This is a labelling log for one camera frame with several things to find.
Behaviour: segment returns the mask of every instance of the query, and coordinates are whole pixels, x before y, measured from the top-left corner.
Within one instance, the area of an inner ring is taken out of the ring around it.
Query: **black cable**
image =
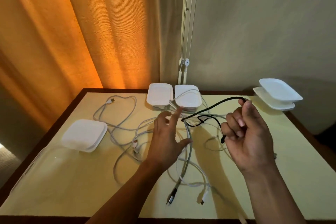
[[[184,121],[184,120],[186,120],[186,119],[192,118],[192,117],[194,117],[194,116],[196,116],[196,115],[198,115],[198,114],[200,114],[200,113],[202,113],[202,112],[205,112],[205,111],[207,111],[207,110],[210,110],[210,109],[214,108],[214,107],[217,106],[217,105],[220,105],[221,103],[224,103],[224,102],[226,102],[226,101],[233,100],[233,99],[241,99],[241,100],[243,100],[244,103],[246,102],[246,99],[243,98],[243,97],[231,97],[231,98],[226,98],[226,99],[223,99],[222,101],[219,101],[218,103],[212,105],[211,107],[205,108],[205,109],[203,109],[203,110],[201,110],[201,111],[195,112],[194,114],[189,115],[189,116],[187,116],[187,117],[181,119],[181,121]],[[214,120],[218,123],[219,127],[221,127],[221,123],[220,123],[214,116],[212,116],[212,115],[200,115],[200,116],[198,116],[197,118],[198,118],[198,120],[200,120],[200,123],[199,123],[199,124],[197,124],[197,125],[190,125],[189,123],[187,123],[187,125],[190,126],[190,127],[197,127],[197,126],[203,124],[203,123],[204,123],[206,120],[208,120],[208,119],[214,119]],[[226,135],[224,135],[223,132],[222,132],[222,135],[223,135],[223,137],[222,137],[222,139],[220,140],[220,142],[223,144],[223,143],[225,142],[225,137],[226,137]]]

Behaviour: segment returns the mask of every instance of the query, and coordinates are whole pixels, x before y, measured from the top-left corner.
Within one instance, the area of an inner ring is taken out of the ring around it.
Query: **right hand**
[[[245,177],[276,168],[273,139],[266,122],[250,100],[244,103],[240,99],[238,103],[242,107],[228,113],[227,122],[221,125],[233,161]]]

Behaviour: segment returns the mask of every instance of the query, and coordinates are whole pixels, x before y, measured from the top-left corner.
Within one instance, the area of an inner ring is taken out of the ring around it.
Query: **container lid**
[[[258,95],[258,97],[272,109],[280,111],[289,111],[294,109],[295,107],[295,104],[293,102],[279,101],[277,99],[272,98],[271,95],[263,87],[253,88],[253,90]]]
[[[107,124],[95,120],[77,120],[65,131],[63,146],[80,151],[92,152],[107,131]]]
[[[175,102],[181,107],[197,108],[202,104],[201,94],[194,85],[176,85]]]
[[[303,99],[291,86],[279,79],[265,78],[260,79],[259,83],[276,100],[295,102]]]
[[[173,100],[173,86],[168,83],[151,83],[147,93],[147,103],[152,106],[166,106]]]

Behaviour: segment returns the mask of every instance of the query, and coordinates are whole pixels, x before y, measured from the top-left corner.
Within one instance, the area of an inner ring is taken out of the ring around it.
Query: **forearm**
[[[276,166],[244,177],[258,224],[306,223]]]
[[[95,213],[87,224],[134,223],[148,194],[162,174],[143,162],[136,173]]]

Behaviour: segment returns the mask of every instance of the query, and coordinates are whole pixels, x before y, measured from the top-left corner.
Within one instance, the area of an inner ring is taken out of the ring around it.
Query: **left hand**
[[[146,162],[162,173],[174,164],[183,148],[191,142],[191,139],[183,139],[180,142],[175,140],[176,125],[181,112],[181,108],[173,115],[171,112],[164,111],[154,121],[153,137]]]

